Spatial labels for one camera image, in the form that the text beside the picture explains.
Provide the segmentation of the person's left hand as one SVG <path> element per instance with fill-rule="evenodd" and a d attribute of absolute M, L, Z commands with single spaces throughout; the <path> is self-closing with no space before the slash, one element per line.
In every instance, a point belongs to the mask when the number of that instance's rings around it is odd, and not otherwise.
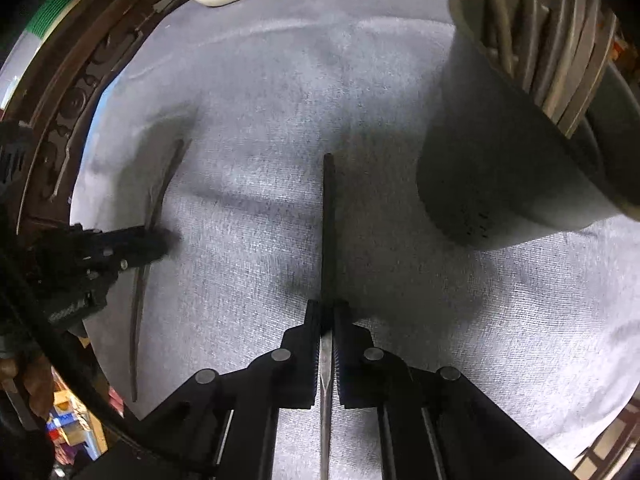
<path fill-rule="evenodd" d="M 28 393 L 29 408 L 43 420 L 47 420 L 53 406 L 53 377 L 51 364 L 42 354 L 34 356 L 27 364 L 20 365 L 16 359 L 1 360 L 1 389 L 18 393 L 14 380 L 23 385 Z"/>

